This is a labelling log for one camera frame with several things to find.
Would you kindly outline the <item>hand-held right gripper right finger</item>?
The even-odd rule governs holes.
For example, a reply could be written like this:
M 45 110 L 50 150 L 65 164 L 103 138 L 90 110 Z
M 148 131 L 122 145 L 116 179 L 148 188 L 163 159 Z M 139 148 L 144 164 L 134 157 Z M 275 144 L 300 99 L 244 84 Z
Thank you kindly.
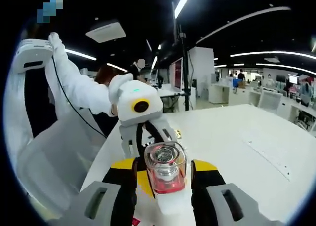
M 281 226 L 259 211 L 258 202 L 235 184 L 227 184 L 217 167 L 191 161 L 191 205 L 197 226 Z

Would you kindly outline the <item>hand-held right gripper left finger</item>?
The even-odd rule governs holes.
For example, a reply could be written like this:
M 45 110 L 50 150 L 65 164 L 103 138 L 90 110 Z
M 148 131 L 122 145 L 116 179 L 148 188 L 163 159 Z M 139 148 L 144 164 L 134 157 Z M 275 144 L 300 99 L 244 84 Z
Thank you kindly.
M 129 158 L 111 164 L 102 181 L 81 191 L 69 208 L 49 226 L 130 226 L 137 186 L 137 160 Z

